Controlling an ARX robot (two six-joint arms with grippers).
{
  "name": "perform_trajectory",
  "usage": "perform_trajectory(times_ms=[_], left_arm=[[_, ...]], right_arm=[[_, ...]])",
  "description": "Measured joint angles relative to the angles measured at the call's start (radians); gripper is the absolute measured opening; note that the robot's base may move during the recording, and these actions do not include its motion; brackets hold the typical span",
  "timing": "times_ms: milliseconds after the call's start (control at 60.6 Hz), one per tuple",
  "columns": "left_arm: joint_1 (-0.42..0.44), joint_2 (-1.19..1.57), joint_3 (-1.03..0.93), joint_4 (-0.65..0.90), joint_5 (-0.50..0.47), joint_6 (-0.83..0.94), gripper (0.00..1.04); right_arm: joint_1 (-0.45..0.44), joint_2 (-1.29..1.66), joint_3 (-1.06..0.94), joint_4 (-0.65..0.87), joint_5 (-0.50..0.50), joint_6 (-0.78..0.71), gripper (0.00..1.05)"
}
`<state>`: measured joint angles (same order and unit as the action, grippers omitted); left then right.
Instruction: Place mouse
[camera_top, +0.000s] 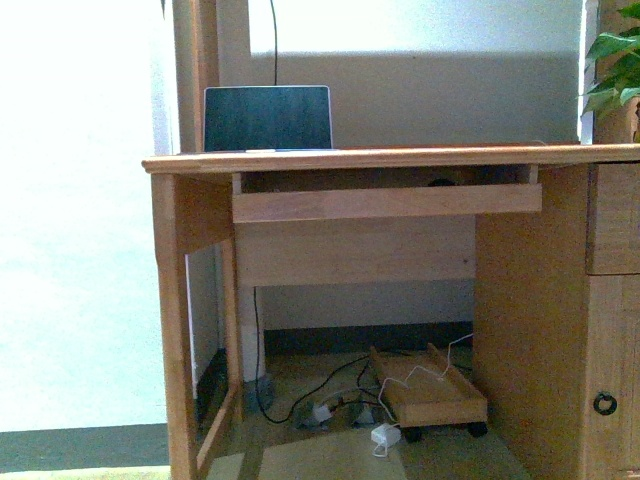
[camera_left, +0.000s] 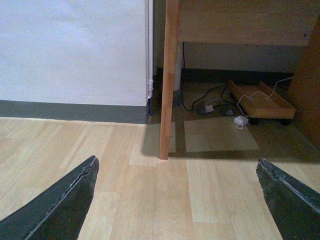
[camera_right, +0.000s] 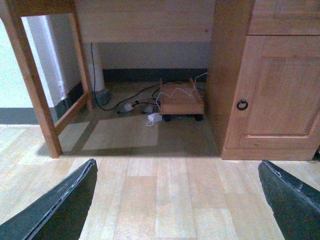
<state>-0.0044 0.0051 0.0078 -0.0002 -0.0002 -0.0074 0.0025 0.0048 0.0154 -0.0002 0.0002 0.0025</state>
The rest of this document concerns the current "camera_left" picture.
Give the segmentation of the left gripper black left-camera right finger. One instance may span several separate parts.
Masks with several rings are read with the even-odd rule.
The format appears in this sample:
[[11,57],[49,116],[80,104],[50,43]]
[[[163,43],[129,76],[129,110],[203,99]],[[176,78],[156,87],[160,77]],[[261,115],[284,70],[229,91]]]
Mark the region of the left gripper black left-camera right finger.
[[320,194],[266,159],[256,174],[266,205],[284,240],[320,238]]

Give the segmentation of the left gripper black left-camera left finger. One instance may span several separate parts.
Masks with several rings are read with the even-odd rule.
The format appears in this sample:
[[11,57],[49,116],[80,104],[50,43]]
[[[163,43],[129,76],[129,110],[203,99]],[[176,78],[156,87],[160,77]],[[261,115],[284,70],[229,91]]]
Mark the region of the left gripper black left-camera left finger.
[[91,206],[99,160],[92,155],[0,222],[2,240],[76,240]]

